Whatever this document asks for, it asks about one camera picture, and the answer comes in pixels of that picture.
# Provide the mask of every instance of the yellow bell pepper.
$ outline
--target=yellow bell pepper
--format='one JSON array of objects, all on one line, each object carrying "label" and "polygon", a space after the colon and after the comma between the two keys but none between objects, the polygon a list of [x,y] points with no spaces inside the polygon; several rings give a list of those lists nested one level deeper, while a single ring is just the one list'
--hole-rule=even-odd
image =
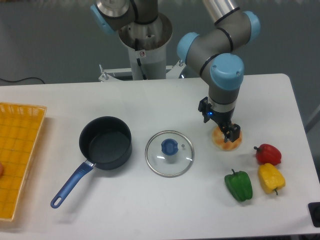
[{"label": "yellow bell pepper", "polygon": [[286,185],[286,180],[281,172],[270,163],[261,165],[258,170],[260,185],[266,194],[273,191],[278,195],[278,190]]}]

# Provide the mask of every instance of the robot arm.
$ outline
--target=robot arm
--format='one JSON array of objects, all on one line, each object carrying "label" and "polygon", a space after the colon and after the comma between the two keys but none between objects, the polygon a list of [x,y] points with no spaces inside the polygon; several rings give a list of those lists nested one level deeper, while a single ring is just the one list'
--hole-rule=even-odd
[{"label": "robot arm", "polygon": [[216,29],[205,36],[186,34],[177,46],[178,56],[208,84],[208,97],[198,110],[206,123],[215,121],[224,134],[224,141],[234,142],[240,126],[232,124],[244,63],[230,54],[252,41],[260,32],[259,19],[252,12],[242,12],[233,0],[203,0]]},{"label": "robot arm", "polygon": [[[216,29],[204,36],[186,34],[177,46],[177,54],[209,86],[208,97],[198,106],[204,122],[215,121],[224,141],[234,142],[240,136],[240,126],[232,124],[231,118],[244,77],[244,63],[230,53],[257,37],[260,22],[252,12],[242,12],[234,0],[202,1]],[[157,0],[97,0],[91,11],[104,32],[118,31],[129,51],[134,80],[166,78],[165,46],[172,26],[158,12]]]}]

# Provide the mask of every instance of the red bell pepper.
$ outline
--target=red bell pepper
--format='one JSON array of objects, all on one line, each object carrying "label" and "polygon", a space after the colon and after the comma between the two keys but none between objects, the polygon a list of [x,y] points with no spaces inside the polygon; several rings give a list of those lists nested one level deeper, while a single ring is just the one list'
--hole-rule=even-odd
[{"label": "red bell pepper", "polygon": [[270,144],[262,144],[260,147],[254,147],[255,157],[260,164],[278,165],[281,163],[281,152]]}]

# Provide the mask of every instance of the saucepan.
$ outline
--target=saucepan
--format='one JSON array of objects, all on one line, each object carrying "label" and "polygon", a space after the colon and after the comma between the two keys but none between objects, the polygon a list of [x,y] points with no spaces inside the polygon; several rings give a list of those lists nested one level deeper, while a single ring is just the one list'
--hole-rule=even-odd
[{"label": "saucepan", "polygon": [[79,180],[94,167],[113,170],[129,159],[132,152],[131,132],[126,123],[114,116],[102,116],[89,122],[82,130],[79,147],[86,158],[51,201],[58,208]]}]

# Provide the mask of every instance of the white table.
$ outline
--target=white table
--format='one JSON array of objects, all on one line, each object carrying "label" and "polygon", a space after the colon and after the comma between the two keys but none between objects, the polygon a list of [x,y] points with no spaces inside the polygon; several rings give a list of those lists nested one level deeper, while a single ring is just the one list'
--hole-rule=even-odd
[{"label": "white table", "polygon": [[[0,87],[0,101],[47,106],[15,221],[0,222],[0,239],[206,239],[318,233],[308,203],[320,201],[320,186],[289,78],[245,76],[233,122],[243,142],[231,152],[211,142],[213,121],[203,123],[199,101],[208,86],[199,78]],[[122,167],[95,168],[62,205],[50,202],[85,160],[78,141],[83,127],[115,116],[132,133],[132,155]],[[156,175],[145,160],[148,140],[175,130],[195,149],[182,176]],[[254,146],[282,152],[279,195],[260,187]],[[224,176],[246,171],[253,198],[238,203]]]}]

